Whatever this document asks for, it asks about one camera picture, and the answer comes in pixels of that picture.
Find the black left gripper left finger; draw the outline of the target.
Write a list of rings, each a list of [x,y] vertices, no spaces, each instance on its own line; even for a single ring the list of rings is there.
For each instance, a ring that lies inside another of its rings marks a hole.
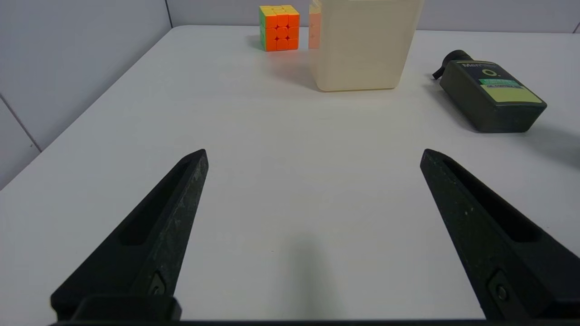
[[[154,186],[50,297],[59,322],[169,322],[209,169],[204,149]]]

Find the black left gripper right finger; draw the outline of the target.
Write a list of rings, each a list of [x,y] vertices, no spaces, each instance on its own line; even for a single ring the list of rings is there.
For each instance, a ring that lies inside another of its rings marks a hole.
[[[420,168],[487,320],[579,320],[576,254],[451,157]]]

